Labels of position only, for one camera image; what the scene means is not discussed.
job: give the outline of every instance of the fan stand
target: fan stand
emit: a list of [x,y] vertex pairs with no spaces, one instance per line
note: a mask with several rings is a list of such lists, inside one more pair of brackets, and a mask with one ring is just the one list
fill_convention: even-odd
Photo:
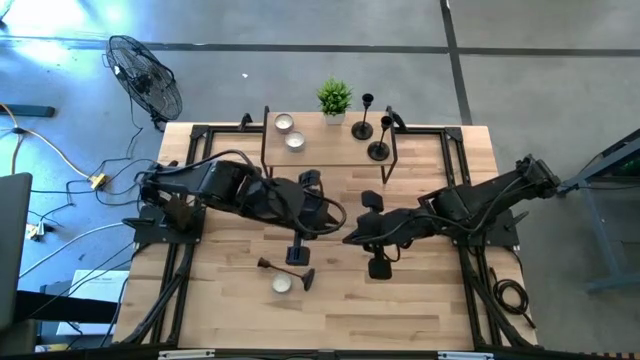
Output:
[[160,132],[164,132],[164,129],[167,126],[167,120],[163,119],[157,112],[151,113],[151,122],[153,123],[153,127]]

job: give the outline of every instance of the tea light candle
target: tea light candle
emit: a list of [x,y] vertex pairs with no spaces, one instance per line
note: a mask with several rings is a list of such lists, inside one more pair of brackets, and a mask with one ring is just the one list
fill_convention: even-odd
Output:
[[299,152],[304,149],[304,135],[297,131],[285,136],[284,142],[287,144],[287,149],[291,152]]
[[271,288],[278,294],[284,294],[291,290],[291,277],[285,274],[276,274],[271,283]]
[[289,114],[280,114],[274,121],[276,129],[281,134],[287,134],[293,130],[293,118]]

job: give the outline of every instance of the small green plant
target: small green plant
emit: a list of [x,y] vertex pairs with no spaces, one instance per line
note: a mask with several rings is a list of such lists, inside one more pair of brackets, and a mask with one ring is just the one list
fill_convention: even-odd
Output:
[[344,114],[351,106],[351,89],[333,76],[318,89],[316,95],[326,115]]

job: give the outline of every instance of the potted plant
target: potted plant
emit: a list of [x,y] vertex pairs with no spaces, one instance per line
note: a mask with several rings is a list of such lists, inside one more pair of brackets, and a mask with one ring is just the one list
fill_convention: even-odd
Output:
[[344,81],[332,77],[317,91],[327,125],[340,125],[351,106],[351,89]]

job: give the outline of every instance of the butcher block tabletop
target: butcher block tabletop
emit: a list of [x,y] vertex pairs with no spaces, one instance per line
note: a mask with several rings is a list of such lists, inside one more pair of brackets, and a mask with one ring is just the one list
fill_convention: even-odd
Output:
[[[168,164],[187,156],[194,124],[167,125],[158,159]],[[478,184],[498,175],[484,126],[462,126],[471,181]],[[213,139],[212,154],[244,151],[260,164],[261,134],[222,134]],[[203,144],[197,156],[201,156]],[[276,272],[256,267],[264,257],[274,265],[297,273],[309,267],[284,263],[292,230],[265,225],[213,209],[207,209],[201,243],[191,269],[180,334],[181,348],[251,349],[360,349],[360,350],[466,350],[472,349],[457,250],[448,238],[414,241],[393,263],[393,278],[372,280],[367,274],[371,254],[341,239],[355,229],[356,218],[367,211],[360,193],[380,193],[385,210],[418,206],[417,197],[445,187],[440,141],[436,136],[397,135],[398,164],[386,185],[377,167],[316,167],[322,173],[325,196],[345,207],[345,226],[306,245],[311,249],[309,267],[315,281],[305,292],[293,278],[286,294],[272,290]],[[460,181],[456,152],[454,170]],[[225,159],[241,161],[238,156]],[[274,175],[297,179],[307,168],[281,168]],[[330,212],[338,217],[336,209]],[[130,334],[158,296],[168,246],[153,244],[134,259],[118,317],[115,340]],[[395,256],[389,247],[387,252]],[[521,284],[522,274],[513,254],[488,248],[487,260],[499,278]],[[174,299],[165,316],[163,338],[169,333]],[[486,313],[478,301],[485,339],[489,339]],[[523,337],[536,342],[534,331],[521,316],[507,314]]]

